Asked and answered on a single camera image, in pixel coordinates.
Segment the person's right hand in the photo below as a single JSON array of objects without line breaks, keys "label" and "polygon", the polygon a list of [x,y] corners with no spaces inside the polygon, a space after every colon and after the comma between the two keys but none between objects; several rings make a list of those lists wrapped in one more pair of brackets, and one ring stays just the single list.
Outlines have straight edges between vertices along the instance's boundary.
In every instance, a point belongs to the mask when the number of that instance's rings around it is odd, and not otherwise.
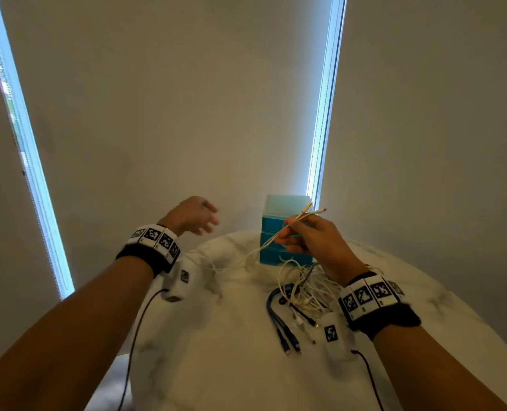
[{"label": "person's right hand", "polygon": [[369,274],[369,268],[353,253],[334,223],[320,217],[317,229],[310,256],[332,281],[345,287],[356,277]]}]

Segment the person's left hand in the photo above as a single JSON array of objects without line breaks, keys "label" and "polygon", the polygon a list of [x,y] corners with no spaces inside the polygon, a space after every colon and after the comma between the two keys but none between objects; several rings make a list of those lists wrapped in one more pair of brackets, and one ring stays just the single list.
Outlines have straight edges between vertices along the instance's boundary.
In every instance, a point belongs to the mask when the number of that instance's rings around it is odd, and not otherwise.
[{"label": "person's left hand", "polygon": [[195,200],[206,200],[200,196],[191,196],[181,201],[176,207],[162,217],[157,225],[168,228],[176,236],[193,233],[193,209]]}]

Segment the person's right forearm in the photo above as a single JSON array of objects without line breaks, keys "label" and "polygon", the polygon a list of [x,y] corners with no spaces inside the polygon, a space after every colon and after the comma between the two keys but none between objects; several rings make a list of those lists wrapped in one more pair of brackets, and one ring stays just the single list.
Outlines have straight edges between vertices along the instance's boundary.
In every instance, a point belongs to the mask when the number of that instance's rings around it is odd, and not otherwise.
[{"label": "person's right forearm", "polygon": [[373,344],[403,411],[507,411],[422,327],[389,325]]}]

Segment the person's left forearm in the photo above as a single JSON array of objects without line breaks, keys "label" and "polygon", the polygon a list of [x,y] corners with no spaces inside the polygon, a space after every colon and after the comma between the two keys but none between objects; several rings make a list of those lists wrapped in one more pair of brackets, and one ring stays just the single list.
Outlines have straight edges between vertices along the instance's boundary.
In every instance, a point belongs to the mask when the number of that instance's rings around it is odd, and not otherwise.
[{"label": "person's left forearm", "polygon": [[121,257],[46,313],[0,357],[0,411],[84,411],[153,279]]}]

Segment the teal plastic drawer box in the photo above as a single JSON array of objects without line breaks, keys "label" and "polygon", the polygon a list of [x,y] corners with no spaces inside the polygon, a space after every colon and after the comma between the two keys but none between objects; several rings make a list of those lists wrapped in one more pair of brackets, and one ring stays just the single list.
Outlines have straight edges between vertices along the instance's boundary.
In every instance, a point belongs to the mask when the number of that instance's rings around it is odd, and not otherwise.
[{"label": "teal plastic drawer box", "polygon": [[281,265],[288,260],[296,261],[300,266],[312,263],[312,257],[306,254],[293,254],[287,251],[286,247],[274,243],[273,241],[267,246],[264,245],[270,241],[273,235],[277,234],[284,228],[284,221],[301,213],[304,207],[311,203],[308,196],[298,195],[277,195],[269,194],[266,197],[259,246],[262,249],[259,252],[260,263],[266,265]]}]

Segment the black marker wristband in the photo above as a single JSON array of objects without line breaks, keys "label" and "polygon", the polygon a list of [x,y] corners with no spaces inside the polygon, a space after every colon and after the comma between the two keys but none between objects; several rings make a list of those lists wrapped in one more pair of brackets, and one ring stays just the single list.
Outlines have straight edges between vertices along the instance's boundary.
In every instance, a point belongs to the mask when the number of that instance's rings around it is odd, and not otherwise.
[{"label": "black marker wristband", "polygon": [[401,299],[389,281],[368,271],[349,281],[340,290],[338,303],[352,331],[374,341],[383,329],[394,325],[404,328],[421,326],[420,317]]},{"label": "black marker wristband", "polygon": [[154,277],[169,274],[181,255],[178,237],[169,228],[149,224],[137,228],[118,252],[116,259],[134,256],[146,262]]}]

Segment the white roller blind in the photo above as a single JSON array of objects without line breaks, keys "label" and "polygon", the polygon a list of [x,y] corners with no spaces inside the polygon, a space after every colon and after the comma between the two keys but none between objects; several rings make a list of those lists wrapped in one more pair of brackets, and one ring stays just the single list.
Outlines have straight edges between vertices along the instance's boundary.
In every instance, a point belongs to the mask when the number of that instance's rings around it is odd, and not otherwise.
[{"label": "white roller blind", "polygon": [[189,196],[306,195],[332,0],[0,0],[75,289]]},{"label": "white roller blind", "polygon": [[59,301],[0,89],[0,357]]},{"label": "white roller blind", "polygon": [[507,343],[507,0],[347,0],[320,203]]}]

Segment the window strip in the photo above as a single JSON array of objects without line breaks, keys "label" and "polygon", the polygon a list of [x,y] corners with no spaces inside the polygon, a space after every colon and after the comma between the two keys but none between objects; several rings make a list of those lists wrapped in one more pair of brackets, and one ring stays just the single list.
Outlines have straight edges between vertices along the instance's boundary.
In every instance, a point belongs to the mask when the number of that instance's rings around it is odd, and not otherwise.
[{"label": "window strip", "polygon": [[312,207],[315,210],[318,210],[320,205],[321,186],[324,176],[326,149],[331,125],[334,90],[337,80],[347,1],[332,0],[327,29],[309,176],[306,184],[306,195],[311,199]]},{"label": "window strip", "polygon": [[75,291],[37,141],[0,7],[0,89],[59,298]]}]

